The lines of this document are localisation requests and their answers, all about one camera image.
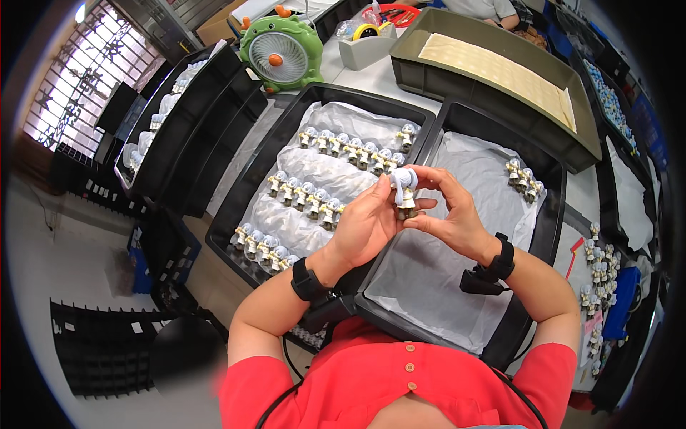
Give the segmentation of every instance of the green storage bin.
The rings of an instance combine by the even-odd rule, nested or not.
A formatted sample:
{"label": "green storage bin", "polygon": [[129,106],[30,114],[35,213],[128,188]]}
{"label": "green storage bin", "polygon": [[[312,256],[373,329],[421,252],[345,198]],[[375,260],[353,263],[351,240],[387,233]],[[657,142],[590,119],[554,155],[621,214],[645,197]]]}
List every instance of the green storage bin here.
{"label": "green storage bin", "polygon": [[[433,33],[463,40],[520,64],[560,89],[569,88],[577,132],[512,91],[419,53]],[[579,75],[543,49],[481,20],[436,8],[425,8],[390,50],[395,80],[405,91],[443,101],[454,96],[488,111],[531,141],[570,172],[581,172],[602,159],[591,105]]]}

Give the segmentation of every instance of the cardboard box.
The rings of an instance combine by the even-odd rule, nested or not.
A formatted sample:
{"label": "cardboard box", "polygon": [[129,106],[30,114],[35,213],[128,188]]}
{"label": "cardboard box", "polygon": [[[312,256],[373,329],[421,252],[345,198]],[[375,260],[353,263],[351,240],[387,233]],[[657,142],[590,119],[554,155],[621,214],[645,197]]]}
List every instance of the cardboard box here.
{"label": "cardboard box", "polygon": [[196,30],[198,37],[200,37],[200,40],[202,40],[205,46],[212,45],[223,38],[236,38],[236,34],[232,31],[231,27],[229,27],[227,20],[229,20],[233,27],[240,33],[241,23],[231,16],[231,12],[236,10],[238,6],[246,1],[247,0],[234,0],[230,5],[215,13]]}

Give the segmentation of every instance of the orange fan knob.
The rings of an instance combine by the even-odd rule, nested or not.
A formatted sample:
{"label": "orange fan knob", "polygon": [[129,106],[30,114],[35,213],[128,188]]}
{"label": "orange fan knob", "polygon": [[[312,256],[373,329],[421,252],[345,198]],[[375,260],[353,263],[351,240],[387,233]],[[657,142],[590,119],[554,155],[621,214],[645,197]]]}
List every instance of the orange fan knob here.
{"label": "orange fan knob", "polygon": [[273,67],[278,67],[283,64],[283,58],[280,55],[272,54],[269,56],[269,63]]}

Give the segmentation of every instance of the hand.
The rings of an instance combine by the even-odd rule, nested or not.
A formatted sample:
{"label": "hand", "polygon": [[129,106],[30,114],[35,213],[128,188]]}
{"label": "hand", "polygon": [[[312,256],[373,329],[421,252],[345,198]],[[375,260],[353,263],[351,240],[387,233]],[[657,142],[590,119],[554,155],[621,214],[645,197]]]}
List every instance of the hand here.
{"label": "hand", "polygon": [[500,254],[501,243],[486,231],[476,212],[472,195],[445,168],[406,165],[417,173],[417,189],[438,189],[445,198],[448,216],[437,219],[417,216],[407,219],[405,228],[419,229],[442,240],[455,252],[488,266]]}
{"label": "hand", "polygon": [[[340,264],[347,272],[378,255],[404,228],[403,221],[396,219],[393,201],[390,178],[382,174],[375,185],[348,204],[333,238],[324,247],[334,258],[331,262]],[[426,213],[421,209],[432,209],[438,202],[431,198],[417,198],[414,204],[419,210],[419,217],[425,217]]]}

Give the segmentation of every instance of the beige foam sheet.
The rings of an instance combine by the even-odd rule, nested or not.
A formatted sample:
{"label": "beige foam sheet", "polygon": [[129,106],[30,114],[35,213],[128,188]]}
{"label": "beige foam sheet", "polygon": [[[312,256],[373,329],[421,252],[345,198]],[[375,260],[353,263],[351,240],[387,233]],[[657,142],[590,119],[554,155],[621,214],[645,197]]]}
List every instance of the beige foam sheet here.
{"label": "beige foam sheet", "polygon": [[493,51],[443,34],[432,34],[419,58],[468,71],[529,100],[576,132],[569,90]]}

